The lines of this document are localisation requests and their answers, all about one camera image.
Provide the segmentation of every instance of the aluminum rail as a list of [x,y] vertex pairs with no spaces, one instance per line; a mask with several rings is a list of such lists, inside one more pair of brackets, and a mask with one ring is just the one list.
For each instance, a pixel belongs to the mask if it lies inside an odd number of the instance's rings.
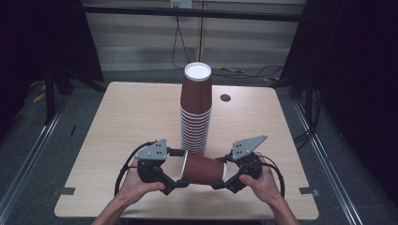
[[[306,130],[310,128],[306,116],[305,111],[301,103],[294,101],[296,110],[298,111],[299,119],[301,120],[302,125]],[[345,216],[348,219],[348,222],[352,225],[362,225],[362,220],[360,219],[360,214],[358,213],[355,204],[351,201],[347,191],[345,190],[336,170],[331,164],[331,161],[328,157],[328,154],[322,145],[321,141],[319,140],[318,136],[315,134],[312,135],[311,142],[313,144],[314,150],[318,159],[325,171],[327,178],[331,184],[331,187],[339,200],[340,205],[345,213]]]
[[40,157],[41,152],[45,147],[45,144],[50,139],[50,136],[52,135],[56,124],[58,123],[60,114],[65,109],[67,102],[68,99],[64,97],[64,99],[60,103],[59,110],[54,115],[54,118],[50,121],[50,123],[44,126],[33,148],[30,150],[30,153],[27,156],[25,162],[18,171],[8,190],[2,197],[0,201],[0,225],[6,224],[9,214],[11,213],[15,202],[17,202],[20,194],[22,193],[23,187],[26,184],[29,175],[35,168],[35,165],[38,162],[38,158]]

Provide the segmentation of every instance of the gray carpet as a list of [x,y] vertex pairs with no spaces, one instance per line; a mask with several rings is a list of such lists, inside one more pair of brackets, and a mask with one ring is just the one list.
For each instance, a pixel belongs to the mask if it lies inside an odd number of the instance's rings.
[[[246,70],[249,74],[256,74],[259,71],[258,68]],[[267,68],[263,74],[274,70],[275,68]],[[181,83],[182,74],[182,69],[106,72],[104,85],[113,81]],[[214,77],[213,82],[223,85],[269,85],[269,82],[265,82],[262,77],[252,79]],[[68,104],[6,224],[89,224],[92,221],[92,218],[60,218],[54,215],[54,207],[58,200],[58,197],[54,196],[54,190],[65,185],[103,97],[103,93],[98,93],[80,82],[73,81],[73,85],[75,91],[69,97]],[[293,100],[288,96],[288,88],[278,88],[277,94],[292,137],[297,137],[304,132],[304,128],[299,121]],[[31,99],[37,92],[37,88],[29,91],[19,119],[0,142],[0,193],[2,197],[42,130],[42,123],[45,120],[45,102],[31,103]],[[344,187],[356,205],[362,222],[364,224],[398,224],[397,207],[360,164],[349,144],[344,142],[325,106],[321,109],[316,132]],[[349,224],[311,143],[307,142],[298,153],[311,188],[319,192],[319,196],[315,197],[319,218],[314,221],[301,221],[301,223]],[[170,221],[164,221],[164,224],[170,224]]]

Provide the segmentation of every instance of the forearm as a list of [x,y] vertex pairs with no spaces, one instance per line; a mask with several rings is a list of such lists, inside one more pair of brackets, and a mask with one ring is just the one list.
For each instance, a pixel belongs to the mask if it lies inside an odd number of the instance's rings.
[[92,223],[93,225],[116,224],[128,205],[118,198],[112,199]]
[[280,198],[269,205],[274,213],[275,220],[278,225],[297,225],[299,221],[296,219],[293,212],[290,210],[286,200]]

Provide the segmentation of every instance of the wall outlet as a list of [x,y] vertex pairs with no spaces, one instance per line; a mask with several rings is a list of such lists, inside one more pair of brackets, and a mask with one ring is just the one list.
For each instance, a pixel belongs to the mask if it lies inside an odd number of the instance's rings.
[[192,8],[192,0],[181,0],[179,3],[180,8]]
[[170,0],[171,8],[180,8],[181,1],[180,0]]
[[171,8],[192,8],[192,0],[170,0]]

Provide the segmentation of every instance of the metal bracket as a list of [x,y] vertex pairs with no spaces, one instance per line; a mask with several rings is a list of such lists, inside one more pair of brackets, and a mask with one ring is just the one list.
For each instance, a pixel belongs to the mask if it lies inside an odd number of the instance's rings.
[[242,141],[234,142],[232,144],[232,158],[238,160],[248,156],[254,151],[263,141],[267,139],[267,135],[262,135]]
[[151,159],[151,160],[166,160],[167,159],[167,144],[166,140],[152,143],[146,149],[135,154],[136,159]]

